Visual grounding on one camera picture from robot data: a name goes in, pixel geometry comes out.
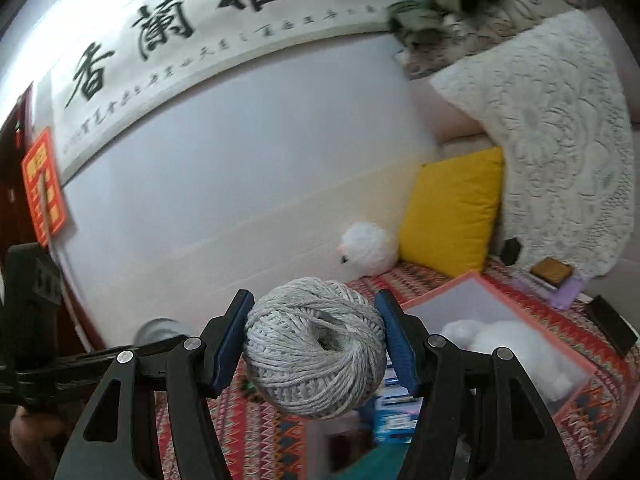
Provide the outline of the pink sofa backrest cushion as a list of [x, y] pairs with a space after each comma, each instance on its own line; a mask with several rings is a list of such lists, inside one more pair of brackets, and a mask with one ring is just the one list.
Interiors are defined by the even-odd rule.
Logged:
[[411, 97], [426, 131], [439, 145], [439, 157], [450, 158], [492, 148], [482, 125], [446, 101], [428, 78], [410, 81]]

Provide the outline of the salmon pink storage box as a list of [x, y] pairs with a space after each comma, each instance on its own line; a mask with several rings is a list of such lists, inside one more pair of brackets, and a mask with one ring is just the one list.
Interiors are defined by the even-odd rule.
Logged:
[[431, 332], [388, 289], [374, 297], [401, 387], [421, 403], [407, 443], [379, 444], [337, 479], [574, 479], [549, 402], [573, 385], [558, 354], [515, 320]]

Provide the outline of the white lace cloth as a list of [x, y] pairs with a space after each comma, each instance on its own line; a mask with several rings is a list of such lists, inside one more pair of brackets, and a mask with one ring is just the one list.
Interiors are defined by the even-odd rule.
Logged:
[[435, 90], [503, 150], [500, 235], [528, 268], [610, 272], [634, 230], [634, 144], [614, 58], [587, 13], [558, 14], [438, 72]]

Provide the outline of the floral quilt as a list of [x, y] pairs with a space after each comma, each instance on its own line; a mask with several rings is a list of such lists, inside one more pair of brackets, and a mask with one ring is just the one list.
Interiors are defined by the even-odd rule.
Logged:
[[446, 17], [447, 33], [432, 44], [403, 48], [395, 61], [410, 79], [431, 76], [462, 58], [487, 51], [539, 25], [547, 18], [573, 9], [596, 8], [600, 0], [498, 0], [472, 18]]

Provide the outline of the yellow cushion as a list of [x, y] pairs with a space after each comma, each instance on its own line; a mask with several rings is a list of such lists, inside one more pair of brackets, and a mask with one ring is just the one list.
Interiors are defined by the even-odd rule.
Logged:
[[501, 202], [503, 167], [501, 148], [423, 165], [401, 221], [399, 257], [450, 278], [483, 270]]

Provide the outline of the round white fluffy plush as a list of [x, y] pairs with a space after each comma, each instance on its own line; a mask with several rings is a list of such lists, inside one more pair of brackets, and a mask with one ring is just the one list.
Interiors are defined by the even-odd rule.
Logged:
[[359, 276], [378, 276], [398, 263], [398, 240], [389, 230], [373, 222], [356, 222], [342, 234], [337, 252], [341, 264]]

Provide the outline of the calligraphy scroll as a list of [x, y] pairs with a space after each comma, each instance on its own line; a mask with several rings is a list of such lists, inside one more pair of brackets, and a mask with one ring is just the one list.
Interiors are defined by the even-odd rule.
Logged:
[[382, 32], [395, 0], [104, 0], [50, 71], [58, 174], [225, 70], [305, 42]]

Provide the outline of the purple card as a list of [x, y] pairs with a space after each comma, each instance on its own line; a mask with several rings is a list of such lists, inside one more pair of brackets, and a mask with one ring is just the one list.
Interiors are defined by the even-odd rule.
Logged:
[[549, 304], [556, 310], [569, 309], [585, 288], [585, 281], [580, 276], [571, 276], [555, 292], [552, 292]]

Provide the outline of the green clothes pile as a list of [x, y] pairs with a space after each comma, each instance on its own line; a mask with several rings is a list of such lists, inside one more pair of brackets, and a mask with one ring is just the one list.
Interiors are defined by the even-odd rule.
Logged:
[[424, 50], [451, 35], [448, 18], [476, 18], [499, 0], [402, 0], [387, 8], [390, 32], [409, 50]]

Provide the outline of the large white plush toy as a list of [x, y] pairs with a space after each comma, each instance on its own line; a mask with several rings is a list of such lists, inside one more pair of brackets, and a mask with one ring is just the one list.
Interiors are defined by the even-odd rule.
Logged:
[[574, 389], [559, 353], [523, 322], [459, 320], [445, 324], [440, 334], [463, 350], [485, 354], [498, 348], [511, 350], [545, 401], [558, 402]]

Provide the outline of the red paper sign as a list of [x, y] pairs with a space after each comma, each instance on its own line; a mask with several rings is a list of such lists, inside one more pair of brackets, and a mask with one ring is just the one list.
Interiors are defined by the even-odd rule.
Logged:
[[44, 128], [22, 160], [22, 174], [30, 218], [38, 243], [49, 245], [65, 226], [66, 208], [58, 182], [51, 129]]

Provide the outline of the brown wooden block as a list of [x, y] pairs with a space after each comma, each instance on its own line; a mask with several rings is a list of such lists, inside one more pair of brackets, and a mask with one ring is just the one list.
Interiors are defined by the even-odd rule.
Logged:
[[530, 274], [554, 287], [560, 287], [574, 273], [574, 266], [562, 263], [555, 258], [544, 258], [534, 264]]

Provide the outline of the grey yarn ball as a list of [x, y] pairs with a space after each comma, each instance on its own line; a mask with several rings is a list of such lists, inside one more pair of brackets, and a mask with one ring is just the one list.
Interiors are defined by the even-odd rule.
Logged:
[[250, 381], [278, 410], [335, 418], [378, 390], [387, 363], [385, 324], [355, 289], [296, 278], [248, 312], [243, 359]]

